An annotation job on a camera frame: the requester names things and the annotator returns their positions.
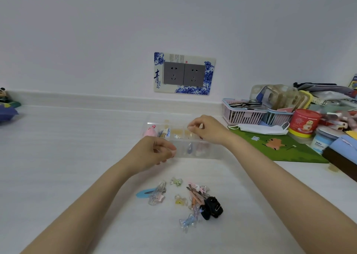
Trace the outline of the blue floral socket frame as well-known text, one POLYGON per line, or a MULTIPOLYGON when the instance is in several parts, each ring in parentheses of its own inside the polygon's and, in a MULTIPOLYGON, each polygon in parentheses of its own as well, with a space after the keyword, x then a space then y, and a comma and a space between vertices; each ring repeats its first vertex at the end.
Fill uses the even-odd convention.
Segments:
POLYGON ((167 52, 154 53, 154 92, 171 94, 205 95, 210 94, 216 60, 214 58, 180 55, 167 52), (203 87, 177 86, 163 84, 163 63, 176 62, 184 64, 205 65, 203 87))

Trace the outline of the clear phone cases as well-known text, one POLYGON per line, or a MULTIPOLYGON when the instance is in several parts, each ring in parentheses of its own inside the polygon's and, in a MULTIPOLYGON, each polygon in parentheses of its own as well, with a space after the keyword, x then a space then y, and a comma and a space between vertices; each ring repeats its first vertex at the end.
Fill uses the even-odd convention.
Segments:
POLYGON ((282 108, 293 108, 294 110, 296 105, 299 105, 301 95, 295 87, 288 85, 254 85, 249 100, 260 102, 272 110, 282 108))

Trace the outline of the person's left forearm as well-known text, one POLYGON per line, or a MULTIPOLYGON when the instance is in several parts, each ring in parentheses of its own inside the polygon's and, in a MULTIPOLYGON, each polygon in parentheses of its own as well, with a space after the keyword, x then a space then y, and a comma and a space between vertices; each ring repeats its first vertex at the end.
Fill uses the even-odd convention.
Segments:
POLYGON ((20 254, 82 254, 122 185, 142 170, 128 153, 110 167, 20 254))

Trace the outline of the clear plastic organizer box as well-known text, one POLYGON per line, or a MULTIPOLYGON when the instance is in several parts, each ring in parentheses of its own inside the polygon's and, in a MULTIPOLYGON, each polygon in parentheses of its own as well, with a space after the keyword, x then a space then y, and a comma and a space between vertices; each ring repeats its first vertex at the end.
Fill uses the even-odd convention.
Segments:
POLYGON ((216 159, 222 158, 223 147, 212 144, 187 129, 187 125, 194 120, 197 115, 153 113, 148 115, 142 126, 141 136, 151 126, 156 125, 156 130, 170 128, 171 135, 167 139, 177 148, 176 157, 216 159))

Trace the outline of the yellow phone case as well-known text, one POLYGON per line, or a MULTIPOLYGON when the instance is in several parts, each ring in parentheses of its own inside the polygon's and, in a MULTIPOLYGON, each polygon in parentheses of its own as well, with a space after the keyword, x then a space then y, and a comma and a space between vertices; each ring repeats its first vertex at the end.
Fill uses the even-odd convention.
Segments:
POLYGON ((310 94, 308 91, 299 90, 298 92, 301 96, 301 101, 298 104, 297 109, 308 109, 314 96, 310 94))

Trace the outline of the blue clear bow clip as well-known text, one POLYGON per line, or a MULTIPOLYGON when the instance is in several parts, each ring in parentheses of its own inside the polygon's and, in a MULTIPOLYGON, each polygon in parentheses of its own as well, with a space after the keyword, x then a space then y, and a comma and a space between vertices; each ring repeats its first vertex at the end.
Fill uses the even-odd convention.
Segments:
POLYGON ((195 226, 199 222, 199 215, 201 214, 200 205, 196 204, 192 210, 192 214, 190 214, 187 219, 179 220, 179 224, 183 229, 187 229, 189 226, 195 226))

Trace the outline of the clear hair clip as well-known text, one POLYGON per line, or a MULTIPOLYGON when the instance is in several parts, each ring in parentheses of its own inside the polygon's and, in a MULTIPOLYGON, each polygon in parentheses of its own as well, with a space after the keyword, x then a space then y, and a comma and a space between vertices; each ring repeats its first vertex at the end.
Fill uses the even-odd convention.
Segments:
POLYGON ((148 204, 151 206, 160 204, 163 202, 166 193, 166 181, 161 181, 154 191, 149 196, 148 204))

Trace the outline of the grey wall socket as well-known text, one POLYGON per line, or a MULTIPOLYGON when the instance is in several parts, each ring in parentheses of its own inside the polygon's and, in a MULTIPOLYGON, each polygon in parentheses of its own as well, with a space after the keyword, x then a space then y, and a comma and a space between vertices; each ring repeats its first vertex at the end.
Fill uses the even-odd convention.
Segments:
POLYGON ((205 65, 185 64, 183 86, 203 87, 205 71, 205 65))
POLYGON ((184 63, 164 62, 163 84, 182 86, 184 83, 184 73, 184 63))

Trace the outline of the person's right hand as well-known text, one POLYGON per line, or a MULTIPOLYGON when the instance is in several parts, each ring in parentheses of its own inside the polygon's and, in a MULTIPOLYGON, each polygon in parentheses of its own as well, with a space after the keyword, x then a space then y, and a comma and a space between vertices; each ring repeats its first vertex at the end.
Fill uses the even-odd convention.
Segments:
POLYGON ((201 115, 191 121, 189 125, 200 125, 202 129, 201 139, 223 146, 228 146, 234 140, 235 135, 212 116, 201 115))

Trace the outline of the black claw hair clip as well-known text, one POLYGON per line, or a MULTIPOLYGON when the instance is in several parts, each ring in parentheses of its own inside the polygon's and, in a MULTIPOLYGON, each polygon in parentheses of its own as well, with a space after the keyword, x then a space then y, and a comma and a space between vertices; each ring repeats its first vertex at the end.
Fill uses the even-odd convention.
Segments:
POLYGON ((223 211, 216 197, 208 197, 204 200, 204 204, 200 205, 200 213, 205 220, 209 220, 211 217, 218 218, 223 211))

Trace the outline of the black framed glasses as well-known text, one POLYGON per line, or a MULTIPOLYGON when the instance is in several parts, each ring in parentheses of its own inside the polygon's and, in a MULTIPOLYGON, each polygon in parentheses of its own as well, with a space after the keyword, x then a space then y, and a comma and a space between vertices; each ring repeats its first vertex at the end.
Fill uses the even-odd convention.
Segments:
POLYGON ((237 101, 229 104, 230 107, 232 108, 247 108, 247 109, 256 109, 256 108, 262 108, 262 103, 261 102, 256 102, 256 101, 237 101))

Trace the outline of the bundle of pink hair clips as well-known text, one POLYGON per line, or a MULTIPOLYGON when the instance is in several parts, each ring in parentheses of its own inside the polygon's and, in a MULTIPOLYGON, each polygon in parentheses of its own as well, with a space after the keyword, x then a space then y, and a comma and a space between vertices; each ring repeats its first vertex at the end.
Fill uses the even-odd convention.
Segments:
POLYGON ((206 185, 199 185, 196 183, 188 182, 188 186, 186 188, 190 192, 190 210, 193 210, 197 204, 204 205, 205 200, 210 197, 208 194, 210 188, 206 185))

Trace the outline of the person's right forearm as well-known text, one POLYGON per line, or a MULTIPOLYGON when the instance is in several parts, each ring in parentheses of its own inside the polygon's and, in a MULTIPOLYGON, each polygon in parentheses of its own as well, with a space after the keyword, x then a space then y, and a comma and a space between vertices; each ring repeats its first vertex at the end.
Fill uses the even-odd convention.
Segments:
POLYGON ((225 131, 222 145, 238 160, 299 246, 308 254, 357 254, 357 223, 335 205, 225 131))

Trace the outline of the blue flat hair clip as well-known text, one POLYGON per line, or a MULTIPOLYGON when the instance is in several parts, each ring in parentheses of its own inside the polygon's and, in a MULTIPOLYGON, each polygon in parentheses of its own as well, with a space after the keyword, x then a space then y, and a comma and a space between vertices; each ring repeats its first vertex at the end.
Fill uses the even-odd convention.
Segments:
POLYGON ((137 198, 149 198, 150 195, 155 191, 155 188, 150 188, 150 189, 144 189, 141 190, 140 192, 136 193, 137 198))

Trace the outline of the green cartoon mat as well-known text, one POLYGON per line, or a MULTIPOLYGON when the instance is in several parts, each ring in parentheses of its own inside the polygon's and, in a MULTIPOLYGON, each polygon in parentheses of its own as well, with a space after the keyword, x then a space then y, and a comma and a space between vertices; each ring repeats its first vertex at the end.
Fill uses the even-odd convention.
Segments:
POLYGON ((242 131, 237 126, 228 126, 228 129, 273 161, 329 163, 309 146, 298 143, 288 135, 255 134, 242 131))

